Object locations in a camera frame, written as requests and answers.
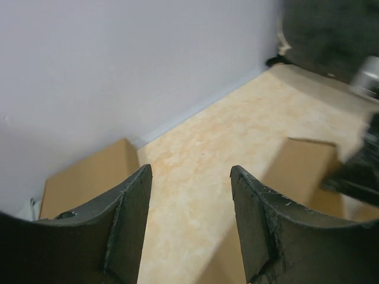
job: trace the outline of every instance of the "white wall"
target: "white wall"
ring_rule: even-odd
[[[263,70],[276,0],[23,0],[0,8],[0,209],[126,136],[142,146]]]

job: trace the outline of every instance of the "black fabric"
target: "black fabric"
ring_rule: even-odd
[[[281,28],[289,62],[346,83],[379,56],[379,0],[285,0]]]

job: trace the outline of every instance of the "black object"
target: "black object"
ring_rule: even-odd
[[[285,0],[279,28],[286,62],[345,83],[379,56],[379,0]]]
[[[379,221],[355,223],[308,209],[232,167],[246,281],[379,283]]]
[[[273,67],[275,64],[292,64],[288,59],[286,59],[284,56],[281,56],[277,54],[277,56],[270,58],[266,61],[267,67]]]
[[[137,283],[152,170],[54,220],[29,222],[0,213],[4,283]]]
[[[379,206],[379,114],[372,116],[363,146],[327,177],[322,187]]]
[[[379,100],[379,81],[376,81],[370,86],[370,92],[372,93],[373,98]]]

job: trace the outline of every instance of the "baseboard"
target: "baseboard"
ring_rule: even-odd
[[[254,79],[261,73],[263,73],[265,69],[263,67],[257,67],[253,70],[251,70],[249,73],[242,76],[239,80],[237,80],[234,83],[231,83],[223,88],[222,91],[216,92],[205,99],[203,99],[200,103],[192,106],[189,110],[185,111],[183,114],[176,116],[175,118],[171,119],[170,121],[164,123],[157,129],[142,135],[141,137],[136,137],[134,139],[131,139],[131,143],[135,145],[138,149],[142,148],[149,142],[153,141],[154,139],[158,138],[162,134],[166,133],[167,131],[173,129],[178,124],[186,121],[190,117],[194,116],[198,112],[204,110],[205,108],[209,107],[211,104],[214,104],[218,100],[224,98],[226,95],[230,94],[231,92],[235,91],[239,87],[243,86],[244,84],[248,83],[250,80]]]

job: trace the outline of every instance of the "beige marble-patterned floor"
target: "beige marble-patterned floor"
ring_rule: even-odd
[[[140,149],[154,178],[139,283],[198,283],[234,222],[233,165],[260,178],[286,136],[354,149],[378,108],[346,88],[276,66]]]

